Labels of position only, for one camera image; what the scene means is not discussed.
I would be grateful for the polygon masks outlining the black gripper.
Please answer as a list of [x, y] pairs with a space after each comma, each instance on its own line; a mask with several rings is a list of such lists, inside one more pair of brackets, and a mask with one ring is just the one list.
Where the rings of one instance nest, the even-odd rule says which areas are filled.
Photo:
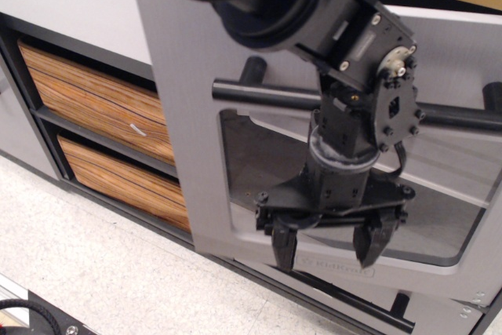
[[348, 158], [311, 132], [305, 165], [294, 178], [259, 193], [256, 228], [271, 235], [277, 268], [291, 272], [297, 232], [355, 226], [353, 246], [362, 268], [371, 267], [405, 221], [416, 192], [397, 173], [372, 170], [378, 151]]

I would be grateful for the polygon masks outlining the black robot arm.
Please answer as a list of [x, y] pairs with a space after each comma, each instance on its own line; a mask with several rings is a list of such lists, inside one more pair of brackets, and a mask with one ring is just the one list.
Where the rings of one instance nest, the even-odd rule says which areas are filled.
[[413, 86], [411, 31], [379, 0], [198, 0], [210, 3], [227, 33], [259, 51], [286, 49], [314, 64], [319, 105], [305, 95], [266, 89], [265, 63], [249, 58], [239, 83], [217, 82], [213, 97], [311, 111], [301, 172], [261, 192], [256, 228], [271, 237], [277, 267], [293, 268], [297, 232], [351, 226], [363, 268], [375, 263], [406, 219], [412, 188], [400, 173], [378, 173], [380, 154], [419, 132], [424, 112]]

